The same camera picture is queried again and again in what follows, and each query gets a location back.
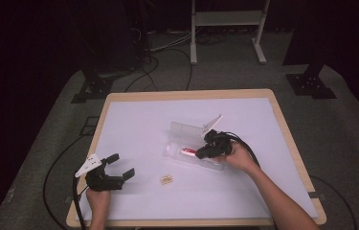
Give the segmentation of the clear plastic pencil case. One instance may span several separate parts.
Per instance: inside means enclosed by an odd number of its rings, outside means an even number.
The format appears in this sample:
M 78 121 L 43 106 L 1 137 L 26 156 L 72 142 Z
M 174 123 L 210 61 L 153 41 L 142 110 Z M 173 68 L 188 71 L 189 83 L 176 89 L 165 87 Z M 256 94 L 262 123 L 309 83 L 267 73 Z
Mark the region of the clear plastic pencil case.
M 168 133 L 168 144 L 163 155 L 176 162 L 222 171 L 224 165 L 222 163 L 217 163 L 210 158 L 199 159 L 198 157 L 190 157 L 181 153 L 167 153 L 167 149 L 170 146 L 189 148 L 192 150 L 198 150 L 204 147 L 205 141 L 201 137 L 201 131 L 202 128 L 198 126 L 189 126 L 172 122 Z

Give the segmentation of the red pen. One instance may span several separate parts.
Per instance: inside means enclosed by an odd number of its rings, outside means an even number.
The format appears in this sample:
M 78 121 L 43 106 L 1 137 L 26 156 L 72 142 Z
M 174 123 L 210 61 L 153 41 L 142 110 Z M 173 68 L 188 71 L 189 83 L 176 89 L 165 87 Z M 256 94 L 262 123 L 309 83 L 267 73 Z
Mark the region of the red pen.
M 189 152 L 194 152 L 194 153 L 196 153 L 196 150 L 195 150 L 195 149 L 181 148 L 181 147 L 176 147 L 176 146 L 170 146 L 170 147 L 168 147 L 167 153 L 168 153 L 168 154 L 180 153 L 181 150 L 185 150 L 185 151 L 189 151 Z

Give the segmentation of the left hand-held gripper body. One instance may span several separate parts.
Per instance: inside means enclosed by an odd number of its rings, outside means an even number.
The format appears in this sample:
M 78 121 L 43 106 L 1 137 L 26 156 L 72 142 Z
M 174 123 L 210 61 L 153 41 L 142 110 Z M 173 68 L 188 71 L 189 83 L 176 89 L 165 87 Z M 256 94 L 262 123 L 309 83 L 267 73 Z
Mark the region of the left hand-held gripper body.
M 97 192 L 121 190 L 125 182 L 123 176 L 108 175 L 105 172 L 107 164 L 103 159 L 95 153 L 89 155 L 75 172 L 75 177 L 84 175 L 87 186 Z

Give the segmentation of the wooden table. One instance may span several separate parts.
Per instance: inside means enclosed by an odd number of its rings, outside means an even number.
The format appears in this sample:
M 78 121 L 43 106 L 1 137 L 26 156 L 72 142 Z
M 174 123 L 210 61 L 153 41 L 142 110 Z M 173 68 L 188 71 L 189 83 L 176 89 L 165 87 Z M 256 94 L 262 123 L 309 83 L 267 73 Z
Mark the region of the wooden table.
M 90 146 L 100 158 L 118 153 L 107 172 L 135 175 L 111 196 L 110 227 L 269 225 L 268 208 L 254 182 L 226 164 L 222 171 L 163 155 L 172 122 L 213 128 L 245 141 L 261 168 L 318 224 L 326 221 L 297 146 L 269 89 L 112 93 Z M 172 175 L 162 185 L 160 178 Z

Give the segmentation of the person's left hand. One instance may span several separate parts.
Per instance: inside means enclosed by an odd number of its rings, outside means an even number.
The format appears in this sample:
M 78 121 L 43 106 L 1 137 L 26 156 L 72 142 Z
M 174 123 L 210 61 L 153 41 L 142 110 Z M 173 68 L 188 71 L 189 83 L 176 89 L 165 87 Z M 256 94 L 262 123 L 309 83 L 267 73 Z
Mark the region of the person's left hand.
M 88 189 L 86 197 L 92 210 L 92 222 L 105 223 L 109 213 L 111 192 L 97 192 L 92 189 Z

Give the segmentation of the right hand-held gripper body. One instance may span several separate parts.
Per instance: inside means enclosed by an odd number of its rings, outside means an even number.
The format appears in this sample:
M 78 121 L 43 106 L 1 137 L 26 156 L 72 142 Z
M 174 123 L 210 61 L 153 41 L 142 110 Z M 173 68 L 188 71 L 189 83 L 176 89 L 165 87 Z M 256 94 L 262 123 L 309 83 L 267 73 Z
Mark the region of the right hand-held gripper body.
M 203 125 L 201 131 L 205 146 L 208 145 L 212 148 L 214 157 L 230 154 L 232 151 L 230 136 L 225 132 L 218 132 L 213 129 L 221 119 L 222 115 L 219 114 L 216 118 Z

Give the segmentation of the white metal stand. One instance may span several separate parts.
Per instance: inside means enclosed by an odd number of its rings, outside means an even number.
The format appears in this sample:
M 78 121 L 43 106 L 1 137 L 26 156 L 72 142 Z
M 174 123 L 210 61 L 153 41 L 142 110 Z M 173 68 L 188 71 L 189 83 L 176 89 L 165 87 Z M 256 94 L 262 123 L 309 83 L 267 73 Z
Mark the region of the white metal stand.
M 257 26 L 258 31 L 252 38 L 258 62 L 265 64 L 266 57 L 261 49 L 260 40 L 269 10 L 270 0 L 264 0 L 261 10 L 255 11 L 197 11 L 195 0 L 191 0 L 191 64 L 197 63 L 196 28 L 214 26 Z

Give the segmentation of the black floor frame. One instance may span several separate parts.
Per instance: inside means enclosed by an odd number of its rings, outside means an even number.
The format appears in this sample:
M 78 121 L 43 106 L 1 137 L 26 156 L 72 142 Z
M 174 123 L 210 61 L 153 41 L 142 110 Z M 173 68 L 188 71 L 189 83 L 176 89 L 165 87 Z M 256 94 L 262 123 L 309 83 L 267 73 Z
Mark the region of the black floor frame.
M 85 120 L 84 125 L 80 129 L 80 136 L 93 136 L 95 134 L 98 122 L 100 117 L 99 116 L 88 116 Z

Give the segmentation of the black stand base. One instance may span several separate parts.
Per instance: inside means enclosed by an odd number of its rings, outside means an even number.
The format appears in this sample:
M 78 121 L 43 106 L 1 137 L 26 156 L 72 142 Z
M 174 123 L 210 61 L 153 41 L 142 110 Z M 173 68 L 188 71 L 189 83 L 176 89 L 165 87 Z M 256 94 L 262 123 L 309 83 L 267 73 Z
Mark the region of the black stand base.
M 105 99 L 110 93 L 113 81 L 108 78 L 101 78 L 93 70 L 83 69 L 84 82 L 80 91 L 74 95 L 72 104 L 84 104 L 88 100 Z
M 287 74 L 286 78 L 297 96 L 313 99 L 335 99 L 333 91 L 320 78 L 320 72 L 329 60 L 332 43 L 319 33 L 296 30 L 284 58 L 284 65 L 306 64 L 302 73 Z

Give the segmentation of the person's right hand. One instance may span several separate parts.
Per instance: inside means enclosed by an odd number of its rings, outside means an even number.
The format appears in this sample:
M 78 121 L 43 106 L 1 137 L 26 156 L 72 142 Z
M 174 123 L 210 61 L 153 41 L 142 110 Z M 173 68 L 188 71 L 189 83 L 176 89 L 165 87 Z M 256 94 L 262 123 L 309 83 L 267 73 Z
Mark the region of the person's right hand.
M 232 143 L 232 151 L 230 154 L 217 156 L 213 160 L 218 163 L 226 162 L 233 168 L 244 171 L 247 174 L 252 174 L 259 169 L 259 166 L 254 162 L 250 152 L 238 142 Z

